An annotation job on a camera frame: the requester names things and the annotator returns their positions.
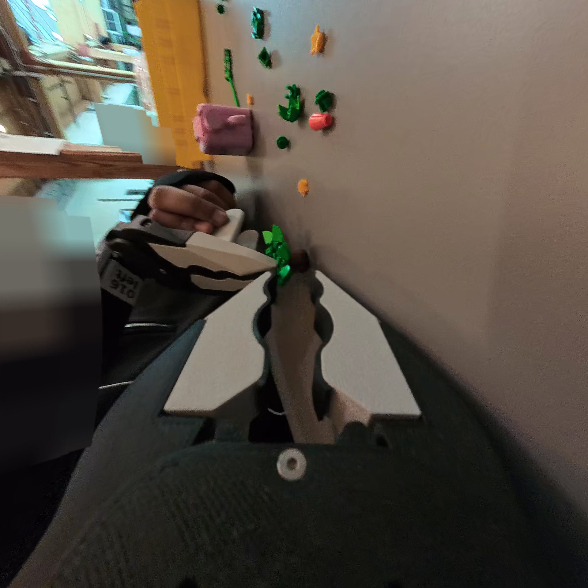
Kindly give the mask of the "person's black jacket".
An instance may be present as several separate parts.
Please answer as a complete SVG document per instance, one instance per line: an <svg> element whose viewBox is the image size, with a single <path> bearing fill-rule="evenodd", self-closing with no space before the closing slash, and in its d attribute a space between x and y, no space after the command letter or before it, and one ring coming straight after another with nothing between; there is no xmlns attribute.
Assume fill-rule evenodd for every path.
<svg viewBox="0 0 588 588"><path fill-rule="evenodd" d="M102 370L95 424L134 379L230 293L167 289L147 282ZM82 450L1 474L1 587L8 587L55 515Z"/></svg>

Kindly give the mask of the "yellow storage bin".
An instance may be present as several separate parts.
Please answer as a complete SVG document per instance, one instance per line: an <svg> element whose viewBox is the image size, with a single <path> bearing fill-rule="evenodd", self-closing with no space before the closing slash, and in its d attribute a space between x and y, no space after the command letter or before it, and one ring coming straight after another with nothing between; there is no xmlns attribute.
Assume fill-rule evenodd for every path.
<svg viewBox="0 0 588 588"><path fill-rule="evenodd" d="M210 160L194 135L197 106L207 102L206 54L199 1L134 1L160 127L169 129L181 168Z"/></svg>

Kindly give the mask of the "person's left hand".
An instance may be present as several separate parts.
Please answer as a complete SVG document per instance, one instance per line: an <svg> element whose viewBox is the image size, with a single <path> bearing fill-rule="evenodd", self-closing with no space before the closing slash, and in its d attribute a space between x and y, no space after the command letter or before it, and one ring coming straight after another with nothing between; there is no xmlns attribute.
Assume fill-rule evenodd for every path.
<svg viewBox="0 0 588 588"><path fill-rule="evenodd" d="M147 202L148 216L154 222L169 229L207 234L227 224L227 211L237 207L232 192L217 180L154 187Z"/></svg>

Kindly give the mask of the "green toy stem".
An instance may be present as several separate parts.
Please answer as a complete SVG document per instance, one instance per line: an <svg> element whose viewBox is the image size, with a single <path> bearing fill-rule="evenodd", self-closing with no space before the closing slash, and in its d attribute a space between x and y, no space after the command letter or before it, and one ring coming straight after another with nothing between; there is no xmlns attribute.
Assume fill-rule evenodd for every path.
<svg viewBox="0 0 588 588"><path fill-rule="evenodd" d="M233 60L232 52L229 48L224 48L224 78L231 87L232 97L236 107L240 107L239 97L236 90L233 77Z"/></svg>

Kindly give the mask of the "wooden beam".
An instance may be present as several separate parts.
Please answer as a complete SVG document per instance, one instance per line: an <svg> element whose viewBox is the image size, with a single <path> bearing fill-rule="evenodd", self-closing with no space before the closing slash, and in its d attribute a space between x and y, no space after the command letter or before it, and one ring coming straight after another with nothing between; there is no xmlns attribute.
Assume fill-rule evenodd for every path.
<svg viewBox="0 0 588 588"><path fill-rule="evenodd" d="M145 164L137 152L86 145L57 154L1 151L1 179L158 179L176 165Z"/></svg>

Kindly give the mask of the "person's left forearm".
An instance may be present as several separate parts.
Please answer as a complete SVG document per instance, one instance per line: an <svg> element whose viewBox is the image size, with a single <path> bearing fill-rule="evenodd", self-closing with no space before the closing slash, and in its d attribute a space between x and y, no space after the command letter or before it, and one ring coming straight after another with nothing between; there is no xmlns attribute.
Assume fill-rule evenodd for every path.
<svg viewBox="0 0 588 588"><path fill-rule="evenodd" d="M225 178L213 172L205 170L182 170L164 175L154 181L153 187L182 187L184 185L201 186L206 182L217 182L224 186L232 195L235 195L236 188L234 184Z"/></svg>

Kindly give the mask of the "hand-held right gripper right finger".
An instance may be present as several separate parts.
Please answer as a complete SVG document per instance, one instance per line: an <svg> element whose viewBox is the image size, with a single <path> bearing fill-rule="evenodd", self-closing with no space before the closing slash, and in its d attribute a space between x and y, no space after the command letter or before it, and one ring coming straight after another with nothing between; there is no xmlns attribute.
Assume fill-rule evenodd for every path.
<svg viewBox="0 0 588 588"><path fill-rule="evenodd" d="M320 340L313 406L335 434L350 423L418 420L422 411L377 317L319 270L314 271L313 327Z"/></svg>

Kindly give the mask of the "green toy sprout piece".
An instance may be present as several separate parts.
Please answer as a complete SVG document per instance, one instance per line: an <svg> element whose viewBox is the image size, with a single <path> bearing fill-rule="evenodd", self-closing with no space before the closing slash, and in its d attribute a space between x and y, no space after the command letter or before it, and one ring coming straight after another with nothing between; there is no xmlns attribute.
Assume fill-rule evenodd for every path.
<svg viewBox="0 0 588 588"><path fill-rule="evenodd" d="M303 113L303 100L300 97L300 88L296 84L287 85L288 90L285 99L286 105L278 105L277 111L279 117L285 122L295 123Z"/></svg>

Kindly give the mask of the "pink toy box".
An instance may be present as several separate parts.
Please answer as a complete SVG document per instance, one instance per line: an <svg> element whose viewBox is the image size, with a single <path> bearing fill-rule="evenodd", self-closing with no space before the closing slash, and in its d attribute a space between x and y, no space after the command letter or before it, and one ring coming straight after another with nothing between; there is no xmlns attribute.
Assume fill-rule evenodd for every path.
<svg viewBox="0 0 588 588"><path fill-rule="evenodd" d="M193 128L205 155L245 156L254 148L253 116L248 108L198 104Z"/></svg>

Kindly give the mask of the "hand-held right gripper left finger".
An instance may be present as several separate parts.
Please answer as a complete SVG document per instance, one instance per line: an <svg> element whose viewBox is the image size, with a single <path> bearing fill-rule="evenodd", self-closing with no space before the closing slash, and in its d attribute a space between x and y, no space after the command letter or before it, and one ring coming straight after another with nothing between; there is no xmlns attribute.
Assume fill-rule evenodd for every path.
<svg viewBox="0 0 588 588"><path fill-rule="evenodd" d="M165 414L251 422L269 375L265 339L275 295L276 276L267 271L205 319Z"/></svg>

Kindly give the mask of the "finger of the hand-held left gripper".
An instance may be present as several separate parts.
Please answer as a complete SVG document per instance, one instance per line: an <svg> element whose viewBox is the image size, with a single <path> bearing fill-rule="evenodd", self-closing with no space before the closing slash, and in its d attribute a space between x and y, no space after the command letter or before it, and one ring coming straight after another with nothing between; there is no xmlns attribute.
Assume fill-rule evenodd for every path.
<svg viewBox="0 0 588 588"><path fill-rule="evenodd" d="M211 272L246 276L274 270L274 258L202 232L194 233L183 247L150 243L161 258L178 268L198 267Z"/></svg>
<svg viewBox="0 0 588 588"><path fill-rule="evenodd" d="M273 276L276 272L275 270L252 270L245 273L228 270L190 270L189 280L196 289L203 291L238 292L266 273Z"/></svg>

